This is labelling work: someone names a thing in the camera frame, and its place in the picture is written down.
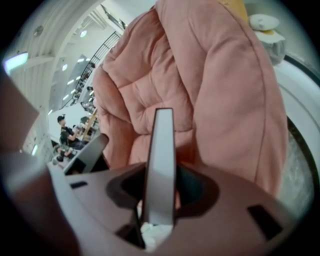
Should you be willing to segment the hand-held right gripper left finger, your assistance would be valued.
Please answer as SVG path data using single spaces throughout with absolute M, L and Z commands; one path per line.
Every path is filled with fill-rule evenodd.
M 62 169 L 47 166 L 60 208 L 76 236 L 80 256 L 148 256 L 116 235 L 134 212 L 118 207 L 107 195 L 111 179 L 144 166 L 137 163 L 77 175 L 65 175 Z

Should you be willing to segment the pink padded armchair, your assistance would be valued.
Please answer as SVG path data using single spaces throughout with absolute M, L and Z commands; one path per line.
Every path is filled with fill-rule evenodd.
M 173 110 L 176 158 L 281 186 L 288 127 L 271 61 L 218 0 L 157 0 L 95 69 L 103 154 L 112 169 L 146 162 L 156 109 Z

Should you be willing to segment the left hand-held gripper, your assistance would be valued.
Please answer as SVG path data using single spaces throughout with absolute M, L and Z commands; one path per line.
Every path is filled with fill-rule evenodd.
M 0 154 L 18 152 L 39 112 L 5 71 L 0 71 Z

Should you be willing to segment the black metal railing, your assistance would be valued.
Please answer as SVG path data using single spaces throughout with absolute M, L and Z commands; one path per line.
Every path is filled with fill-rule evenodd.
M 71 89 L 67 88 L 67 95 L 65 99 L 62 100 L 61 109 L 67 107 L 67 105 L 77 103 L 94 69 L 103 61 L 107 53 L 116 45 L 119 39 L 120 35 L 117 32 L 113 32 L 92 57 L 85 59 L 85 67 L 81 75 L 78 75 L 72 83 L 67 85 L 67 87 L 71 86 Z

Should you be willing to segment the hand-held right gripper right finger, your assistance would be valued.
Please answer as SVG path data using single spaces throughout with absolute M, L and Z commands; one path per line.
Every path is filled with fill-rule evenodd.
M 185 163 L 177 180 L 182 206 L 160 256 L 266 256 L 294 229 L 292 214 L 244 178 Z

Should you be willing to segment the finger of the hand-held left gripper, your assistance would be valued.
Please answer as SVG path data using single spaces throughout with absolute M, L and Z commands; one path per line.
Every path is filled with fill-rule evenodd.
M 108 170 L 109 166 L 103 154 L 108 142 L 107 135 L 96 136 L 68 163 L 64 174 L 88 174 Z

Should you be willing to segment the white grey plush toy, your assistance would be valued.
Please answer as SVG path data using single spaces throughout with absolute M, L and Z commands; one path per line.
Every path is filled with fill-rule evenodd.
M 262 43 L 271 63 L 280 64 L 286 55 L 286 39 L 276 31 L 280 20 L 266 14 L 253 14 L 248 17 L 248 23 Z

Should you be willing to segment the long ceiling lamp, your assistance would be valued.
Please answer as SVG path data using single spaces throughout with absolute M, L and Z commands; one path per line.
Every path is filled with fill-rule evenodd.
M 4 61 L 3 67 L 6 74 L 9 76 L 11 71 L 21 65 L 24 65 L 28 60 L 28 52 L 22 52 Z

